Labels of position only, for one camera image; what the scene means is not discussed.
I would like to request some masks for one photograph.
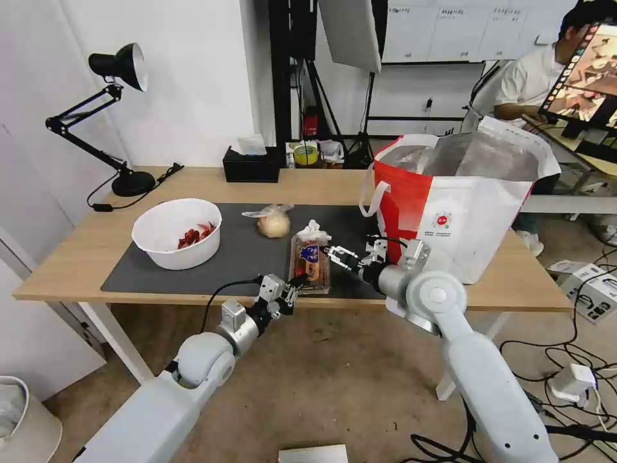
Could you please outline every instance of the white shopping bag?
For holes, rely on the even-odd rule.
[[[449,271],[468,284],[490,263],[533,182],[561,172],[544,140],[489,117],[474,134],[400,137],[371,168],[362,214],[378,214],[383,236],[424,240],[432,248],[426,269]],[[400,256],[400,245],[389,242],[390,261]]]

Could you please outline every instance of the lamp base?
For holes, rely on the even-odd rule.
[[[156,180],[148,172],[121,171],[120,177],[111,184],[111,190],[116,196],[139,196],[151,191]]]

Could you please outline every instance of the lamp shade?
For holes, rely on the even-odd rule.
[[[88,64],[93,73],[102,77],[120,77],[134,89],[148,89],[148,71],[141,48],[136,43],[124,45],[115,55],[93,53]]]

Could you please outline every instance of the gray desk mat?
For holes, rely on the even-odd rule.
[[[210,295],[236,280],[274,273],[287,280],[291,237],[315,219],[332,236],[332,244],[364,255],[366,235],[377,232],[375,219],[365,219],[358,206],[296,205],[289,211],[291,232],[281,239],[268,239],[256,227],[256,220],[241,215],[262,209],[265,204],[217,204],[223,217],[220,248],[207,262],[187,270],[166,270],[131,243],[103,283],[102,291]],[[372,286],[358,281],[338,266],[331,267],[332,287],[324,296],[344,299],[382,299]],[[221,291],[228,296],[254,296],[254,285],[231,286]]]

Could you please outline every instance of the black desk lamp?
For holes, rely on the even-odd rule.
[[[55,134],[67,139],[82,150],[88,151],[88,153],[92,154],[96,159],[116,169],[118,171],[118,177],[111,184],[111,189],[116,195],[128,197],[145,194],[151,191],[156,185],[152,175],[148,172],[135,172],[129,169],[127,167],[127,162],[123,159],[115,158],[104,151],[96,149],[69,132],[69,129],[75,124],[80,123],[84,119],[88,119],[88,117],[98,113],[102,109],[120,101],[123,87],[116,82],[116,77],[120,77],[134,89],[141,91],[147,90],[148,74],[141,48],[134,43],[125,45],[115,55],[93,53],[88,58],[88,64],[95,74],[102,76],[110,85],[87,100],[64,111],[62,114],[48,118],[45,121],[45,125]],[[111,100],[89,111],[75,112],[103,95],[109,95]]]

